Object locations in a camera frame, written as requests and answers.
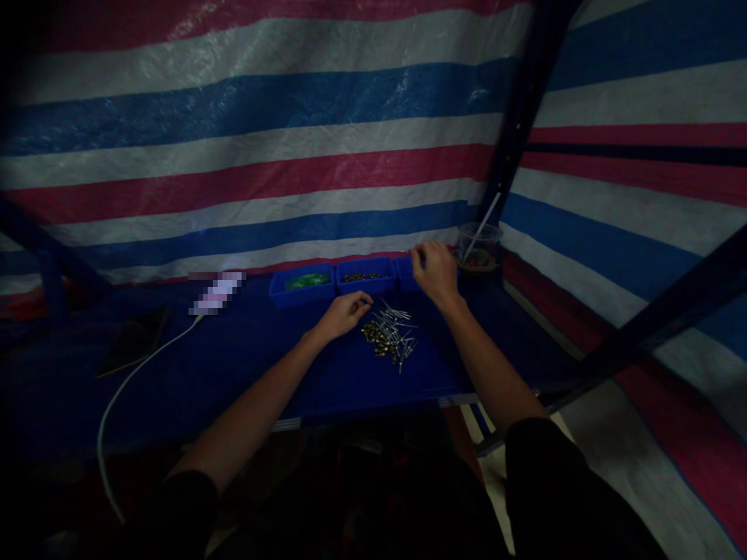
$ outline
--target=blue plastic bin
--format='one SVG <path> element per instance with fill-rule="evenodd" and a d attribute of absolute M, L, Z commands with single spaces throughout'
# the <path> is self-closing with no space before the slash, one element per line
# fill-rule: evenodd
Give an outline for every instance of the blue plastic bin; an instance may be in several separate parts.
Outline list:
<path fill-rule="evenodd" d="M 309 288 L 286 290 L 286 282 L 307 274 L 328 274 L 329 283 L 310 286 Z M 335 269 L 329 263 L 278 271 L 270 281 L 270 297 L 275 302 L 275 305 L 281 308 L 300 305 L 301 303 L 321 301 L 323 299 L 333 300 L 336 296 Z"/>
<path fill-rule="evenodd" d="M 399 278 L 399 289 L 403 292 L 421 292 L 418 282 L 412 276 L 412 259 L 410 257 L 400 257 L 395 259 L 395 268 Z M 457 268 L 457 278 L 461 271 Z"/>
<path fill-rule="evenodd" d="M 381 278 L 358 280 L 357 282 L 343 282 L 348 274 L 365 275 L 378 274 Z M 337 286 L 341 294 L 363 290 L 368 295 L 374 293 L 392 292 L 397 289 L 397 273 L 389 257 L 364 259 L 362 261 L 347 261 L 337 265 Z"/>

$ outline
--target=blue table surface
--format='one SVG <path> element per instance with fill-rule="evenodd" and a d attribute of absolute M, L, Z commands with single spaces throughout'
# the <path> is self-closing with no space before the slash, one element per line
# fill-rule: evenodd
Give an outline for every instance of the blue table surface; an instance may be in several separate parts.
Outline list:
<path fill-rule="evenodd" d="M 138 372 L 110 413 L 108 453 L 194 438 L 291 349 L 328 306 L 278 310 L 268 298 L 269 282 L 269 276 L 249 278 L 223 314 L 206 317 Z M 101 415 L 126 376 L 97 380 L 95 373 L 125 320 L 168 306 L 172 314 L 162 342 L 169 341 L 190 326 L 187 309 L 204 288 L 204 283 L 183 282 L 118 290 L 65 328 L 12 355 L 3 366 L 2 393 L 19 457 L 93 457 Z M 576 382 L 573 360 L 494 278 L 463 277 L 460 290 L 530 387 L 552 390 Z M 474 392 L 435 306 L 421 293 L 383 297 L 409 311 L 419 326 L 419 345 L 405 360 L 402 375 L 390 360 L 374 356 L 356 328 L 318 356 L 283 418 L 327 422 Z"/>

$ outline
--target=pile of screws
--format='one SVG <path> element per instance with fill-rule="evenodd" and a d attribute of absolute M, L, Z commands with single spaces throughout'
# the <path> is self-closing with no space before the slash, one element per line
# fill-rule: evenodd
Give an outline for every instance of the pile of screws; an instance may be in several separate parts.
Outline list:
<path fill-rule="evenodd" d="M 343 282 L 358 282 L 359 280 L 366 280 L 367 278 L 369 280 L 373 280 L 374 278 L 382 278 L 382 276 L 378 274 L 373 274 L 373 273 L 364 274 L 362 272 L 359 272 L 358 274 L 343 276 L 342 281 Z"/>
<path fill-rule="evenodd" d="M 402 363 L 405 359 L 410 356 L 415 347 L 418 345 L 418 341 L 414 337 L 408 335 L 412 332 L 412 329 L 417 327 L 412 324 L 407 324 L 412 319 L 412 316 L 405 311 L 399 311 L 389 307 L 389 304 L 381 300 L 386 309 L 379 309 L 372 312 L 374 319 L 364 325 L 360 331 L 363 336 L 366 337 L 366 341 L 377 345 L 373 350 L 373 354 L 380 358 L 385 358 L 388 353 L 391 353 L 391 362 L 393 364 L 399 364 L 399 374 L 402 375 Z M 399 329 L 408 328 L 409 330 L 400 334 Z"/>

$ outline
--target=red white and blue striped tarp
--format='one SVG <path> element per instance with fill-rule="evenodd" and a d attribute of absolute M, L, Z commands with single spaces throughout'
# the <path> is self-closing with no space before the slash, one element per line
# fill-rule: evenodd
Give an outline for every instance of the red white and blue striped tarp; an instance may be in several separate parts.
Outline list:
<path fill-rule="evenodd" d="M 73 2 L 16 92 L 5 195 L 115 283 L 451 242 L 530 2 Z M 0 240 L 0 295 L 39 284 Z"/>
<path fill-rule="evenodd" d="M 747 223 L 747 168 L 645 156 L 647 146 L 747 147 L 746 83 L 744 2 L 582 5 L 531 133 L 544 146 L 523 155 L 501 227 L 516 255 L 506 277 L 584 350 Z M 644 155 L 602 155 L 604 145 Z M 626 440 L 635 468 L 592 463 L 650 525 L 675 516 L 654 530 L 673 558 L 747 555 L 746 320 L 747 298 L 737 299 L 660 347 L 659 362 L 574 405 L 576 425 L 594 410 L 627 418 L 610 420 L 617 436 L 588 438 L 589 457 L 609 452 L 600 438 L 649 434 Z M 656 502 L 662 485 L 668 496 Z"/>

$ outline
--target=black sleeve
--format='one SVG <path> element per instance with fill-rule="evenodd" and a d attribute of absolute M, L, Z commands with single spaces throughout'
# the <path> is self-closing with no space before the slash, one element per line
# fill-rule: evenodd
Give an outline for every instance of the black sleeve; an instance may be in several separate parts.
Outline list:
<path fill-rule="evenodd" d="M 218 490 L 201 472 L 179 473 L 127 521 L 105 558 L 199 558 L 216 524 Z"/>
<path fill-rule="evenodd" d="M 519 558 L 666 558 L 633 508 L 551 421 L 512 426 L 506 465 Z"/>

